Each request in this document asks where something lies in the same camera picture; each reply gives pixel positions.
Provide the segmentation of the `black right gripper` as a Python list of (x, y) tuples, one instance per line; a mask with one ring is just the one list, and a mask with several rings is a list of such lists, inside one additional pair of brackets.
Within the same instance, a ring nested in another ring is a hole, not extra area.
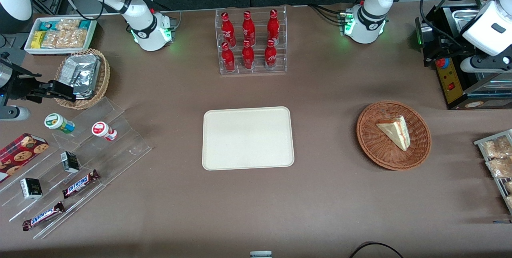
[(41, 84), (36, 78), (41, 77), (42, 74), (35, 74), (12, 63), (8, 58), (9, 55), (8, 52), (1, 54), (2, 104), (6, 104), (9, 100), (25, 100), (41, 104), (45, 98), (76, 101), (73, 87), (57, 80)]

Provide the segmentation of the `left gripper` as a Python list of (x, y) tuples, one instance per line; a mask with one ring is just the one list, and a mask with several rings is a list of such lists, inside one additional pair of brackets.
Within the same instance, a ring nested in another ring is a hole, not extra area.
[(448, 34), (438, 36), (438, 47), (424, 47), (424, 67), (448, 67), (454, 57), (472, 57), (477, 53), (468, 41), (459, 42)]

